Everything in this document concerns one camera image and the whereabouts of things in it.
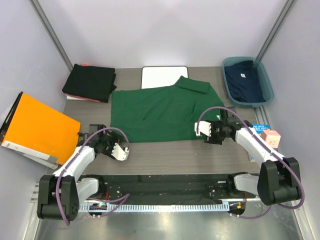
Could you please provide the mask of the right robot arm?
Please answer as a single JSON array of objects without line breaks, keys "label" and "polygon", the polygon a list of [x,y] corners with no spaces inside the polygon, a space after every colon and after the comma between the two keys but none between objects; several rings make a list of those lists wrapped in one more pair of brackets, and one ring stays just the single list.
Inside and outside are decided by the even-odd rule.
[{"label": "right robot arm", "polygon": [[[258,196],[266,205],[279,205],[292,210],[305,202],[305,191],[300,177],[300,165],[294,157],[285,157],[270,147],[255,128],[227,107],[217,107],[217,121],[199,118],[194,124],[196,136],[204,137],[205,143],[221,145],[226,138],[242,146],[260,167],[258,175],[234,173],[229,175],[226,193],[233,198],[243,192]],[[298,201],[294,206],[288,202]]]}]

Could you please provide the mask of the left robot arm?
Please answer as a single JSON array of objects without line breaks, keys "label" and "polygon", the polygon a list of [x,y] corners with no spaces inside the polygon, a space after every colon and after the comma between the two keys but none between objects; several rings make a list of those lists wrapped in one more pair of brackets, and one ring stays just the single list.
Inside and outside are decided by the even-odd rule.
[{"label": "left robot arm", "polygon": [[99,154],[118,161],[125,161],[129,156],[130,147],[121,146],[128,137],[119,128],[91,124],[88,132],[80,132],[78,136],[81,140],[71,157],[39,181],[36,212],[39,219],[63,220],[69,225],[77,217],[81,203],[90,196],[100,200],[107,192],[98,177],[81,178],[86,167]]}]

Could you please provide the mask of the green t shirt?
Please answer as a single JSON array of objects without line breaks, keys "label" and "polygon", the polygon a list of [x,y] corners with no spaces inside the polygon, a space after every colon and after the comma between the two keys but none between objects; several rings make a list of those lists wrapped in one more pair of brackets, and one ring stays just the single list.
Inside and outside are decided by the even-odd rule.
[{"label": "green t shirt", "polygon": [[201,114],[222,106],[210,83],[181,76],[170,86],[113,92],[110,126],[131,143],[196,140]]}]

